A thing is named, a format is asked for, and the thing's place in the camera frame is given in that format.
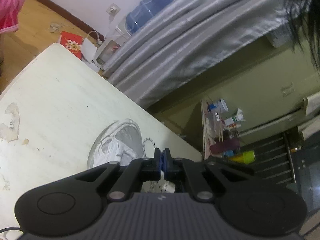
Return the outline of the white black speckled shoelace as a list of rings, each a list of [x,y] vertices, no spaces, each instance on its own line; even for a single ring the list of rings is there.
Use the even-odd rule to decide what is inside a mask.
[[[156,149],[156,144],[150,137],[147,137],[143,140],[143,157],[144,158],[153,157],[155,149]]]

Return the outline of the white paper cup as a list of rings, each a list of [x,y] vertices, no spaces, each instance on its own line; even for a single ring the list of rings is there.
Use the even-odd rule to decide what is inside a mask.
[[[208,111],[217,111],[220,113],[225,113],[228,112],[228,107],[225,100],[219,99],[216,102],[212,102],[208,105]]]

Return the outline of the white mint sneaker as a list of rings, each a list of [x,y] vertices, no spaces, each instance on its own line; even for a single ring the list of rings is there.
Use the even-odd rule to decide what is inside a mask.
[[[106,127],[93,143],[88,155],[87,168],[117,161],[127,166],[143,158],[143,140],[140,128],[131,119],[118,120]]]

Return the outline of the grey curtain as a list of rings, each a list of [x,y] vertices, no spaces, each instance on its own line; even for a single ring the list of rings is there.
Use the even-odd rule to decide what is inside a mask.
[[[108,81],[147,108],[285,23],[284,0],[175,0],[104,65]]]

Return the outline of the cluttered side table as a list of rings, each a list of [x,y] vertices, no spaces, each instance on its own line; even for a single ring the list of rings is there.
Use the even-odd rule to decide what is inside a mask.
[[[242,122],[239,122],[237,124],[225,127],[223,121],[225,119],[228,119],[225,117],[225,113],[220,113],[217,111],[208,111],[208,105],[212,103],[213,101],[210,100],[204,100],[202,99],[200,102],[201,105],[201,116],[202,116],[202,136],[203,136],[203,159],[208,159],[209,157],[219,157],[219,158],[226,158],[246,152],[240,150],[240,147],[223,152],[220,154],[213,155],[210,153],[210,146],[218,143],[220,141],[224,140],[230,140],[230,139],[238,139],[240,142],[240,135],[238,132],[238,129],[241,127]]]

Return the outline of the white water dispenser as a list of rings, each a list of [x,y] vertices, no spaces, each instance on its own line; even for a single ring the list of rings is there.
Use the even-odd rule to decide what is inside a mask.
[[[107,33],[103,43],[95,52],[92,62],[101,69],[105,70],[105,64],[110,57],[131,37],[131,33],[127,29],[126,17],[111,31]]]

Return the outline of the red gift box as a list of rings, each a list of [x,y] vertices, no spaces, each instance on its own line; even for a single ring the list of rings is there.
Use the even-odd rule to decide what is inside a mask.
[[[65,47],[69,52],[75,55],[80,60],[82,59],[82,43],[83,38],[80,35],[62,31],[59,39],[59,43]]]

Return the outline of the white green tube box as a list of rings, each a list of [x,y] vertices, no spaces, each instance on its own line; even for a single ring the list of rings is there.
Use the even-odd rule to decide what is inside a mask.
[[[246,120],[244,118],[243,111],[238,108],[237,111],[236,111],[236,114],[234,116],[231,116],[228,119],[225,119],[223,121],[223,123],[224,123],[225,127],[228,127],[228,126],[237,124],[237,123],[242,122],[242,121],[246,121]]]

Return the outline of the white wall socket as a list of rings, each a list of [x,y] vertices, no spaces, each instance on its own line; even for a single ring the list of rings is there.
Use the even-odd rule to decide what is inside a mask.
[[[116,4],[112,3],[106,10],[106,12],[111,16],[116,16],[118,12],[120,12],[120,7]]]

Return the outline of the dark red bottle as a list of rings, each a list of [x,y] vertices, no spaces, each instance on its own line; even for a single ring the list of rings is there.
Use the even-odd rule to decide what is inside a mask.
[[[240,147],[240,142],[238,139],[230,139],[220,141],[210,146],[210,153],[213,155],[220,154],[223,152],[235,150]]]

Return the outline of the blue water bottle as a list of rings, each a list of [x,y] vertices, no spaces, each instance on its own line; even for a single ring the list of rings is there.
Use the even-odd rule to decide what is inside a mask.
[[[142,0],[125,18],[127,31],[133,35],[174,0]]]

